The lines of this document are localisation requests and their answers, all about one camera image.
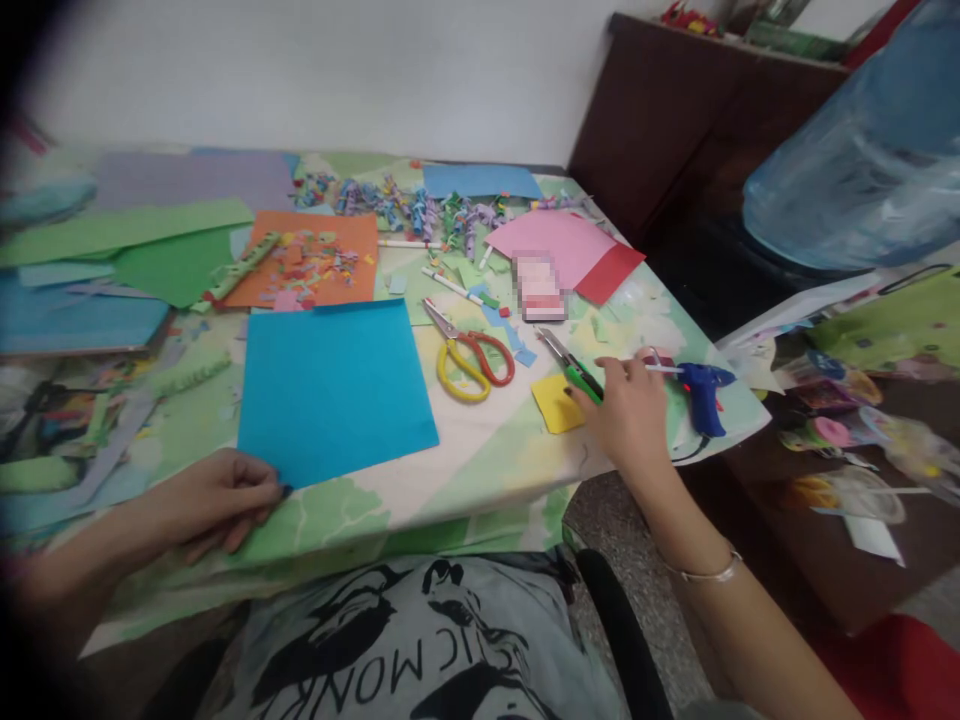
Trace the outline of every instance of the blue glue gun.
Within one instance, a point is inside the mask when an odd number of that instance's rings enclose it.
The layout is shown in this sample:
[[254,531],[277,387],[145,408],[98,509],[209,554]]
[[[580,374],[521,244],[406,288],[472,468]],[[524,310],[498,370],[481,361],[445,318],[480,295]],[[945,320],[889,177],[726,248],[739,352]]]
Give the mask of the blue glue gun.
[[717,388],[733,383],[736,375],[723,368],[698,363],[680,363],[677,369],[683,371],[677,379],[690,388],[690,414],[694,430],[712,438],[726,435],[727,431],[720,424],[717,414]]

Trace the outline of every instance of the left hand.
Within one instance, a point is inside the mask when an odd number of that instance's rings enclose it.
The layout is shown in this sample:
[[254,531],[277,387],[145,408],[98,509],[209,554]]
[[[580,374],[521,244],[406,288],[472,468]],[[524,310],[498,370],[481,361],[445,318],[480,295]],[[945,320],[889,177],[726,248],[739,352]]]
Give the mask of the left hand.
[[141,537],[141,561],[187,544],[186,561],[192,565],[218,545],[236,552],[291,490],[279,484],[277,471],[267,463],[224,448],[121,510],[130,531]]

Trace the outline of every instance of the plastic water bottle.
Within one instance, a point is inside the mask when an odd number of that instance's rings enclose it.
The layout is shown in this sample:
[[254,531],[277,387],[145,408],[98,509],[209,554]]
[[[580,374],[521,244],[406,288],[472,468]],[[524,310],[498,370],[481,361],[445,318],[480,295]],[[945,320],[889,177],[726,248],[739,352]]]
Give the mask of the plastic water bottle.
[[960,239],[960,2],[917,6],[750,176],[743,218],[825,270],[895,267]]

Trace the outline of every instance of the orange paper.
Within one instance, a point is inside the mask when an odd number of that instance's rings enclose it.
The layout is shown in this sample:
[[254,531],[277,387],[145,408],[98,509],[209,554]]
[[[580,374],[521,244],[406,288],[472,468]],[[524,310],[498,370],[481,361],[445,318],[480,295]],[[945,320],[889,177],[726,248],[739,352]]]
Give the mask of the orange paper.
[[[376,281],[377,265],[368,264],[363,261],[366,255],[370,255],[374,260],[378,258],[377,252],[377,218],[374,215],[360,215],[357,217],[336,217],[328,215],[310,215],[308,213],[287,213],[287,212],[259,212],[256,221],[253,224],[253,230],[250,233],[250,244],[247,249],[254,247],[263,240],[267,233],[278,232],[281,235],[295,234],[298,230],[309,230],[315,236],[320,233],[336,234],[338,247],[344,252],[355,252],[359,257],[359,262],[354,266],[350,278],[353,286],[346,284],[345,278],[340,273],[334,272],[329,268],[329,261],[320,257],[303,257],[300,266],[313,263],[317,270],[304,273],[305,277],[294,278],[284,277],[280,273],[281,266],[288,273],[294,268],[291,267],[291,261],[297,254],[300,254],[300,248],[296,252],[291,252],[293,245],[283,247],[281,242],[278,245],[280,252],[275,249],[257,266],[257,268],[247,275],[237,287],[224,300],[227,307],[273,307],[272,299],[263,300],[261,295],[276,295],[277,290],[270,288],[276,287],[279,290],[286,289],[288,284],[296,284],[301,288],[300,283],[306,285],[315,305],[343,305],[352,302],[371,302],[373,300],[373,286]],[[306,247],[306,252],[319,251],[326,243],[309,243],[310,249]]]

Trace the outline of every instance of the yellow and red scissors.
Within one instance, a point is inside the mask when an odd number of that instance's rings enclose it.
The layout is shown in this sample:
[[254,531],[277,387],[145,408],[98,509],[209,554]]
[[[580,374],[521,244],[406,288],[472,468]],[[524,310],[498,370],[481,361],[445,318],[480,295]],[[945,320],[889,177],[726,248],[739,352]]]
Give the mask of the yellow and red scissors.
[[[440,332],[447,338],[447,341],[440,346],[440,356],[437,358],[437,377],[440,378],[440,384],[443,385],[447,392],[457,398],[457,400],[462,400],[463,402],[481,402],[487,399],[492,385],[503,387],[513,380],[513,371],[515,370],[513,356],[510,354],[510,351],[504,347],[502,342],[489,335],[484,335],[483,333],[473,330],[466,333],[460,332],[442,312],[437,310],[436,305],[430,301],[430,298],[423,301],[423,307],[427,311],[427,315],[430,316],[430,319],[440,328]],[[477,360],[480,362],[479,371],[467,362],[457,351],[458,341],[473,350],[474,355],[477,356]],[[490,363],[487,362],[483,348],[480,347],[480,343],[482,342],[499,351],[500,354],[503,355],[503,359],[506,360],[507,374],[504,375],[503,378],[498,378],[493,370],[490,369]],[[480,385],[479,393],[465,393],[447,378],[446,365],[448,353],[461,370],[477,381]]]

